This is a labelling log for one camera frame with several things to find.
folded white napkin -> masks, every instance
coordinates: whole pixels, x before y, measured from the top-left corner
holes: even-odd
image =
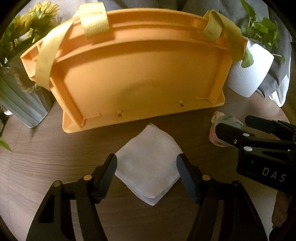
[[[182,150],[164,131],[150,124],[117,153],[115,175],[144,202],[155,205],[178,180]]]

table surface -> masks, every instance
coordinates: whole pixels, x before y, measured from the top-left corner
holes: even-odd
[[[170,134],[190,162],[221,182],[240,180],[249,193],[267,233],[276,190],[236,173],[237,149],[214,146],[208,138],[215,111],[284,120],[282,110],[269,98],[254,93],[244,98],[224,87],[223,106],[138,120],[67,134],[62,130],[62,109],[55,103],[48,116],[29,129],[15,116],[9,118],[2,138],[13,152],[0,148],[0,215],[19,241],[26,239],[33,217],[55,180],[77,181],[101,165],[109,153],[116,153],[146,125],[153,123]],[[259,137],[270,137],[260,131]],[[137,198],[114,177],[106,199],[97,206],[109,241],[186,240],[196,216],[196,205],[178,180],[168,193],[150,206]],[[75,201],[71,201],[75,235],[82,240]]]

ribbed white pot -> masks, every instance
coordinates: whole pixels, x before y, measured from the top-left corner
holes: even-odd
[[[233,63],[228,73],[226,84],[236,93],[250,97],[267,75],[274,56],[266,49],[252,41],[248,41],[247,48],[253,55],[254,63],[242,68],[242,61]]]

yellow strap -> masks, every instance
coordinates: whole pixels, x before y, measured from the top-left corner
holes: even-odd
[[[50,91],[50,72],[57,51],[70,26],[79,17],[86,37],[109,30],[107,13],[102,2],[80,5],[79,11],[71,19],[55,27],[43,38],[36,63],[35,82],[37,85]]]
[[[215,40],[221,35],[224,27],[227,39],[230,43],[230,50],[233,62],[243,59],[248,39],[242,36],[239,27],[227,17],[215,10],[207,11],[204,18],[208,19],[208,24],[203,33],[209,40]]]

orange plastic tray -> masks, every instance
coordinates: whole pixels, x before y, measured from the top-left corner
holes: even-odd
[[[50,89],[65,132],[224,104],[230,45],[224,33],[205,38],[206,19],[143,8],[107,15],[110,31],[89,39],[75,21],[56,55]],[[21,57],[31,80],[41,45]]]

